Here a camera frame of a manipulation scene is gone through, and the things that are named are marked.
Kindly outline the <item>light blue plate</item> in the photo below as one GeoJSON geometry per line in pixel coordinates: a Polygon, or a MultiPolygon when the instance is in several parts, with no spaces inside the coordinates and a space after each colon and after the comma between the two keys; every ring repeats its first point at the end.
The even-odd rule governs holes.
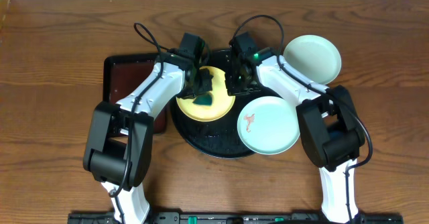
{"type": "Polygon", "coordinates": [[[283,53],[286,61],[310,80],[332,82],[340,73],[342,59],[336,46],[321,36],[304,35],[293,39],[283,53]]]}
{"type": "Polygon", "coordinates": [[[237,133],[253,152],[274,155],[300,137],[295,106],[280,97],[260,97],[246,104],[237,118],[237,133]]]}

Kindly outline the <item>yellow plate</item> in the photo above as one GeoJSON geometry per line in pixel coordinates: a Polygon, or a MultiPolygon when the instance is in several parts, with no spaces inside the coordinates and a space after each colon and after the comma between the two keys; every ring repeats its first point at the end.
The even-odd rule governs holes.
{"type": "Polygon", "coordinates": [[[235,102],[235,96],[227,94],[225,85],[225,72],[214,66],[205,66],[212,75],[212,105],[202,106],[193,104],[193,99],[181,99],[176,97],[179,109],[189,118],[197,121],[214,121],[226,115],[235,102]]]}

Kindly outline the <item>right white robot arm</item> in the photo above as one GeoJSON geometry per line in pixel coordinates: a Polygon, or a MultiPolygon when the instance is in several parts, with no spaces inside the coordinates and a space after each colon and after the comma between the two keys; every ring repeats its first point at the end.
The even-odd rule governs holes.
{"type": "Polygon", "coordinates": [[[354,169],[368,133],[351,96],[342,86],[329,88],[307,66],[277,55],[272,48],[233,50],[227,67],[230,95],[267,89],[275,95],[252,100],[237,117],[240,140],[253,152],[274,155],[302,142],[320,171],[322,213],[333,223],[348,223],[358,214],[354,169]]]}

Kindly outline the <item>green yellow sponge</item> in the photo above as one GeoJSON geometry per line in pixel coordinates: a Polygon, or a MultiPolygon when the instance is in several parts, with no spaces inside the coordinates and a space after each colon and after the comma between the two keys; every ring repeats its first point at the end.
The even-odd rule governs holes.
{"type": "Polygon", "coordinates": [[[193,100],[193,104],[195,105],[202,105],[202,106],[211,106],[213,102],[212,94],[211,93],[205,93],[203,95],[197,96],[193,100]]]}

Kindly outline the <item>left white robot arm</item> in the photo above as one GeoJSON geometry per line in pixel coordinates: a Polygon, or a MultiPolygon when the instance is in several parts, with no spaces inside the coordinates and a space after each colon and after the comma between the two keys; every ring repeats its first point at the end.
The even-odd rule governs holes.
{"type": "Polygon", "coordinates": [[[108,191],[119,223],[144,223],[150,205],[143,179],[151,162],[154,121],[170,99],[211,89],[201,55],[185,50],[157,55],[148,77],[129,95],[100,102],[93,112],[83,168],[108,191]]]}

